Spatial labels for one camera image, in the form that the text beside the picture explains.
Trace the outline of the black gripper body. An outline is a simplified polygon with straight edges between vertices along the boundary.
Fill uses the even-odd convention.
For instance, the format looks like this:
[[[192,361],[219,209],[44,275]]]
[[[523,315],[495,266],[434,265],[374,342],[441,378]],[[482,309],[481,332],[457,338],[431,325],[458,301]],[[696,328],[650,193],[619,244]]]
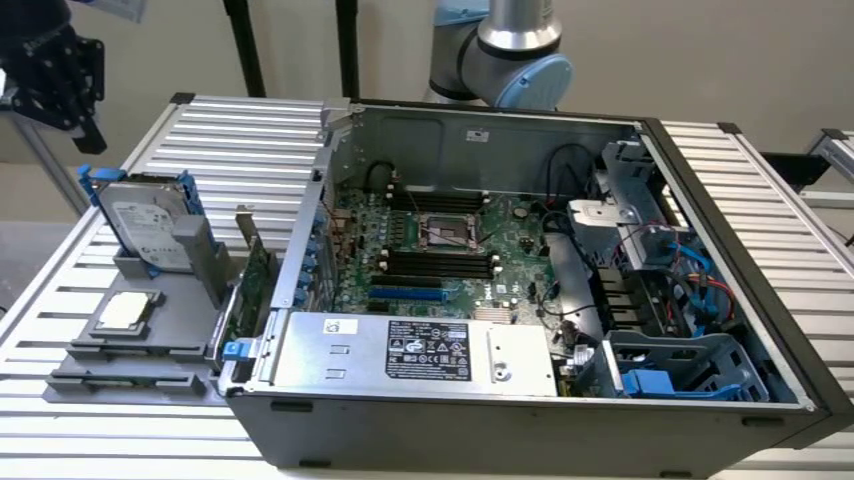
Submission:
[[[56,94],[68,87],[62,71],[48,67],[71,46],[71,9],[66,1],[2,2],[2,93],[14,86]]]

